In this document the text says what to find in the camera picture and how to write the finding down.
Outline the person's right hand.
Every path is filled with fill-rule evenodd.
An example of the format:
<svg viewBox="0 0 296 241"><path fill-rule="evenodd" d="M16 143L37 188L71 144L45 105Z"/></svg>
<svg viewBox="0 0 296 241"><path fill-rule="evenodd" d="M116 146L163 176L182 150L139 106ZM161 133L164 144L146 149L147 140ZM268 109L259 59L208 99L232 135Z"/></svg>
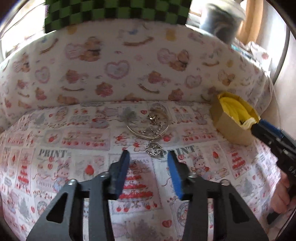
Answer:
<svg viewBox="0 0 296 241"><path fill-rule="evenodd" d="M278 181L271 198L271 208L279 214L287 212L290 208L295 207L295 197L290 198L288 190L290 182L287 174L280 172L280 180Z"/></svg>

